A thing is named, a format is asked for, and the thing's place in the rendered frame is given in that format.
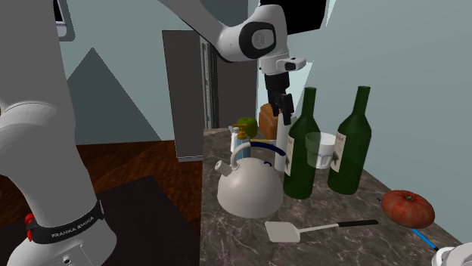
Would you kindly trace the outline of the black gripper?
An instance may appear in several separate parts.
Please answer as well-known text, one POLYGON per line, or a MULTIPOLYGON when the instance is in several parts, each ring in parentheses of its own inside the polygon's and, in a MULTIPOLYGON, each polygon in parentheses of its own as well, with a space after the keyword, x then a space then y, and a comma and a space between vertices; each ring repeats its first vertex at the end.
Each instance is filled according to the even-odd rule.
POLYGON ((264 79, 273 116, 278 116, 282 110, 284 125, 290 125, 291 116, 294 113, 293 98, 292 94, 285 94, 290 86, 289 73, 265 74, 264 79))

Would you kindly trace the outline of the brown bread loaf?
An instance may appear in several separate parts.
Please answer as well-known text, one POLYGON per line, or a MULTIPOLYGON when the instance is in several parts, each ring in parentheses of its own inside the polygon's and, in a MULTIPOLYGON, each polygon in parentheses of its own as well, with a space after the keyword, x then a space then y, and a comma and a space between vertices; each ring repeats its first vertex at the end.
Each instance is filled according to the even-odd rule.
POLYGON ((273 116, 272 106, 269 103, 260 107, 259 129, 266 139, 274 140, 277 138, 278 116, 273 116))

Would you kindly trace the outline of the green apple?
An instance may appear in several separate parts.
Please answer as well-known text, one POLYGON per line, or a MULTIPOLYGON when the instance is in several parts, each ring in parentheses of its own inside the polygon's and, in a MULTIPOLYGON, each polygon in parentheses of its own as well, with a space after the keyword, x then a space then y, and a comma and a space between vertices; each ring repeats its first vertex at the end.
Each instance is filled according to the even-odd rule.
POLYGON ((245 132, 250 138, 255 138, 258 132, 258 124, 257 121, 250 116, 244 116, 241 117, 238 121, 237 124, 246 124, 244 127, 245 132))

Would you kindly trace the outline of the white cylinder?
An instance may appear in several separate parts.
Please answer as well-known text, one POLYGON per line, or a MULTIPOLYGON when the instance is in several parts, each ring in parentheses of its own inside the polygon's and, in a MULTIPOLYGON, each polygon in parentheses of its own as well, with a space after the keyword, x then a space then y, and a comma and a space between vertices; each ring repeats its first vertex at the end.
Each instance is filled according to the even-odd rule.
MULTIPOLYGON (((277 127, 277 138, 276 138, 276 144, 275 146, 283 150, 284 152, 287 149, 287 138, 288 138, 288 133, 290 131, 291 124, 295 122, 297 117, 292 114, 290 118, 290 124, 285 125, 284 124, 284 115, 282 113, 279 113, 278 115, 278 127, 277 127)), ((279 171, 283 172, 285 168, 285 162, 286 162, 286 156, 283 155, 281 156, 279 153, 275 154, 275 164, 274 168, 279 171)))

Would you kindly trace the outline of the blue spray bottle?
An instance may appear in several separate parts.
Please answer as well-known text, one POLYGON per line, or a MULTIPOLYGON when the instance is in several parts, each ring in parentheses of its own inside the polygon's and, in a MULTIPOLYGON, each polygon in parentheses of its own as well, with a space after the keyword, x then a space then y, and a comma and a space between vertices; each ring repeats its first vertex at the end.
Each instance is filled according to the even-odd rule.
MULTIPOLYGON (((233 153, 234 150, 241 144, 249 143, 250 138, 245 131, 246 124, 233 124, 229 126, 231 132, 231 146, 230 151, 233 153)), ((236 156, 236 160, 250 157, 250 147, 242 149, 236 156)))

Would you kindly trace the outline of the clear drinking glass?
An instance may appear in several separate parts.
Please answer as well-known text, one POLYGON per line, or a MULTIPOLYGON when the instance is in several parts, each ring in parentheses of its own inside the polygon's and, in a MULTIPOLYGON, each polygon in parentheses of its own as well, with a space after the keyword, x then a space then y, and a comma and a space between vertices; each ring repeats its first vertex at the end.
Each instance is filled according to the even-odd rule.
POLYGON ((310 132, 306 135, 307 163, 316 169, 330 167, 334 154, 336 137, 324 132, 310 132))

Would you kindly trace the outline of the dark green wine bottle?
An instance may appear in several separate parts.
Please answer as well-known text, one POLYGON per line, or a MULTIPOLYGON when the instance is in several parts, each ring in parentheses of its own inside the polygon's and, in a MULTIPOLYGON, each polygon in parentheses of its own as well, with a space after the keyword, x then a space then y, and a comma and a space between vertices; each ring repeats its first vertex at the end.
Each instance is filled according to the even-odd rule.
POLYGON ((358 87, 352 112, 335 135, 328 186, 336 193, 352 195, 359 187, 371 142, 371 126, 365 115, 370 90, 369 86, 358 87))
POLYGON ((306 135, 320 132, 314 120, 316 88, 306 87, 302 112, 290 127, 287 139, 286 166, 284 169, 284 192, 291 198, 309 198, 315 177, 315 169, 307 162, 306 135))

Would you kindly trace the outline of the white kettle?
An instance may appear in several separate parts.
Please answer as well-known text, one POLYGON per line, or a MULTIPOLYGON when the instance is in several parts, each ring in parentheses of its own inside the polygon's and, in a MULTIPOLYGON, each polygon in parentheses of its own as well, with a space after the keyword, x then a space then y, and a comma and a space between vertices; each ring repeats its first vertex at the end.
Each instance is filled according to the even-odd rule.
POLYGON ((249 141, 234 148, 231 163, 219 160, 215 170, 221 174, 217 190, 219 205, 228 213, 241 218, 264 218, 279 210, 284 191, 278 172, 269 162, 238 154, 250 147, 272 150, 283 156, 285 152, 267 143, 249 141))

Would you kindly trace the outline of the grey refrigerator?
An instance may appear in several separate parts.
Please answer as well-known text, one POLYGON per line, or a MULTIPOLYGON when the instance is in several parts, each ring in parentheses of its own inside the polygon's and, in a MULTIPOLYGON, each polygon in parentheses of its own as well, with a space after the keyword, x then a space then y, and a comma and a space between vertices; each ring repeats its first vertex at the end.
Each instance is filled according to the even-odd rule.
POLYGON ((191 30, 162 31, 175 152, 179 162, 203 159, 203 131, 256 116, 256 61, 226 63, 191 30))

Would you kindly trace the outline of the dark robot stand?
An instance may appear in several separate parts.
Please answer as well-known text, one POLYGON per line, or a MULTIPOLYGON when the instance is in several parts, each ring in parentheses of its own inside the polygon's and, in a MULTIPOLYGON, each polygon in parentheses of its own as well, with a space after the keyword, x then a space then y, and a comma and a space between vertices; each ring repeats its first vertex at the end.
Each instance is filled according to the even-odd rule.
POLYGON ((200 237, 151 176, 98 194, 117 244, 103 266, 199 266, 200 237))

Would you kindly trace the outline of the white round object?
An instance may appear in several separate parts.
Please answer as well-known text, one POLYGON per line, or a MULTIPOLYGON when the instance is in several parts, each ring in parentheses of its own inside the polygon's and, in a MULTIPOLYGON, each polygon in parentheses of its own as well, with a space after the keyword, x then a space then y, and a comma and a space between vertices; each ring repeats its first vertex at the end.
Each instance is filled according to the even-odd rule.
POLYGON ((472 243, 439 249, 431 260, 432 266, 472 266, 472 243))

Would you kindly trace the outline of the white framed dark panel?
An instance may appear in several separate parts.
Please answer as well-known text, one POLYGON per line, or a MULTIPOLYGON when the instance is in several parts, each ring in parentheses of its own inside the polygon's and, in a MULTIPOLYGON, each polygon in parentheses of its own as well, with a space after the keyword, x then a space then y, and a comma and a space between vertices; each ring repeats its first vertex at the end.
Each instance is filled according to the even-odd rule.
POLYGON ((53 0, 54 17, 59 40, 72 42, 76 38, 67 0, 53 0))

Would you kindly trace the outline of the black wall panel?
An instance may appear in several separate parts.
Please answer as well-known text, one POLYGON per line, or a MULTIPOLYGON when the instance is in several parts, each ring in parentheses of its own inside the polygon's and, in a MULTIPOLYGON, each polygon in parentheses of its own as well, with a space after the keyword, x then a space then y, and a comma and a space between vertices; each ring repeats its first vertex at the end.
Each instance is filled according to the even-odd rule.
POLYGON ((317 30, 321 27, 328 0, 259 0, 260 5, 282 7, 287 24, 287 34, 317 30))

